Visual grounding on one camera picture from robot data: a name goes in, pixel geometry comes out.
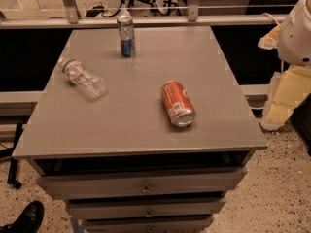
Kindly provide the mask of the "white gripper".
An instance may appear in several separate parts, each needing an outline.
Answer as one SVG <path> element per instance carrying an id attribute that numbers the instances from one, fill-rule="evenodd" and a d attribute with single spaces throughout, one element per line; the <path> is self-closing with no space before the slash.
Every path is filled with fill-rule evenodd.
<path id="1" fill-rule="evenodd" d="M 275 72 L 270 80 L 268 99 L 260 122 L 264 130 L 284 126 L 294 110 L 311 94 L 311 0 L 299 0 L 277 25 L 260 38 L 258 47 L 278 48 L 281 60 L 291 65 L 284 73 Z"/>

